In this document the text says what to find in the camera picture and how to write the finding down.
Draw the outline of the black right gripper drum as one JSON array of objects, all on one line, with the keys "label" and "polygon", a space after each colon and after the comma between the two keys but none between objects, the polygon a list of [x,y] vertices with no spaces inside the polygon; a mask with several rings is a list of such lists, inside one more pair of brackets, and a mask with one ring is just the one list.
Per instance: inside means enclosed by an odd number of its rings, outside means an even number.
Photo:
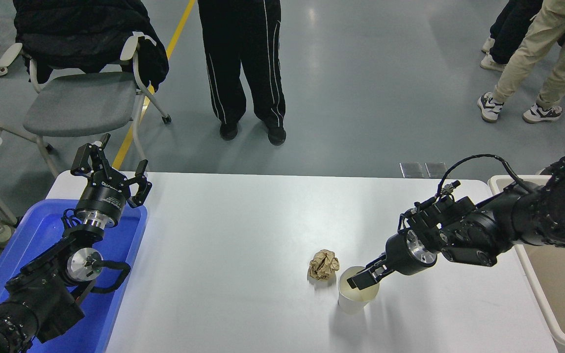
[{"label": "black right gripper drum", "polygon": [[403,275],[414,275],[437,263],[437,255],[426,249],[415,234],[395,234],[385,245],[386,267]]}]

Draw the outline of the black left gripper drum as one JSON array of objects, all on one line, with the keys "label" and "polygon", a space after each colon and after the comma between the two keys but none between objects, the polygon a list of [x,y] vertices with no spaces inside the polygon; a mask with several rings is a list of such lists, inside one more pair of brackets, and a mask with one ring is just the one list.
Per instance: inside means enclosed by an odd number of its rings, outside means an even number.
[{"label": "black left gripper drum", "polygon": [[76,217],[86,219],[91,212],[119,220],[129,198],[128,187],[122,186],[126,176],[120,173],[94,173],[89,178],[76,206]]}]

